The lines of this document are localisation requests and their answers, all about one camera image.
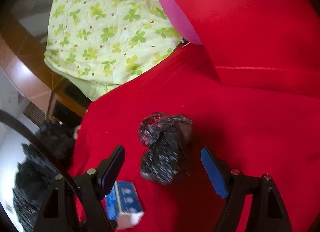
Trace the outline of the blue medicine box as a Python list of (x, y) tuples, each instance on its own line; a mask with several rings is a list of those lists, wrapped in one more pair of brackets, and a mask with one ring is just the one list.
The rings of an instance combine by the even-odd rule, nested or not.
[(105, 196), (106, 215), (117, 223), (116, 229), (124, 230), (136, 226), (144, 216), (134, 183), (116, 181)]

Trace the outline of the black plastic bag trash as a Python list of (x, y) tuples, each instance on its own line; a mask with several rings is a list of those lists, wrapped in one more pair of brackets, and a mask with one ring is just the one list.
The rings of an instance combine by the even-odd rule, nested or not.
[(140, 175), (162, 185), (171, 183), (180, 170), (180, 158), (192, 133), (193, 120), (185, 115), (156, 112), (142, 120), (138, 135), (147, 150), (140, 159)]

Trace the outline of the black puffer jacket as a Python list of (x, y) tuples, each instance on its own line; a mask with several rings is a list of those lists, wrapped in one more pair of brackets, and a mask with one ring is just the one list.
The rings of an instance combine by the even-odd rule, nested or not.
[[(35, 136), (68, 169), (75, 145), (74, 130), (46, 120)], [(12, 189), (13, 204), (23, 230), (33, 231), (38, 212), (57, 171), (33, 144), (23, 143), (22, 149), (25, 160), (18, 164), (15, 186)]]

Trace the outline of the red fleece blanket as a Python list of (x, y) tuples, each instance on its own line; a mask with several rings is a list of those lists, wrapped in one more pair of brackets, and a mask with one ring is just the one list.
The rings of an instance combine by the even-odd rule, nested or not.
[[(194, 122), (183, 166), (166, 186), (139, 173), (140, 122), (154, 112)], [(201, 149), (250, 176), (269, 173), (294, 231), (319, 214), (319, 100), (286, 92), (222, 86), (203, 47), (187, 45), (91, 103), (69, 173), (81, 175), (125, 148), (118, 178), (135, 184), (145, 211), (135, 231), (212, 231), (224, 201), (201, 163)]]

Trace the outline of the wooden headboard cabinet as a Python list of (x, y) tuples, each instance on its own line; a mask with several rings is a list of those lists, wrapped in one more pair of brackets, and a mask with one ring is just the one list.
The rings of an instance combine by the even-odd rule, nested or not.
[(91, 101), (68, 79), (46, 66), (45, 49), (11, 12), (1, 12), (1, 70), (46, 118), (75, 127)]

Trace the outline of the green clover pattern quilt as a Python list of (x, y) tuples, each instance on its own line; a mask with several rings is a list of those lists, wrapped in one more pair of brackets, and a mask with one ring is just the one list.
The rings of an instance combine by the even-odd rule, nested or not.
[(53, 0), (44, 61), (95, 101), (181, 42), (159, 0)]

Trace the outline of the red Nilrich shopping bag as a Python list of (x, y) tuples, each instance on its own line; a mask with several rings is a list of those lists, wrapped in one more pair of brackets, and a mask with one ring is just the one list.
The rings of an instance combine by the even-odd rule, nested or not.
[(319, 10), (309, 0), (175, 0), (224, 85), (319, 97)]

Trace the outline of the magenta pillow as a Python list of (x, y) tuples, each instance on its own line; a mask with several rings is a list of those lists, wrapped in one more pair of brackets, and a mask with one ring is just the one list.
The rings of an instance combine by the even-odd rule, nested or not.
[(159, 0), (161, 7), (169, 18), (174, 29), (190, 43), (202, 45), (193, 25), (178, 6), (175, 0)]

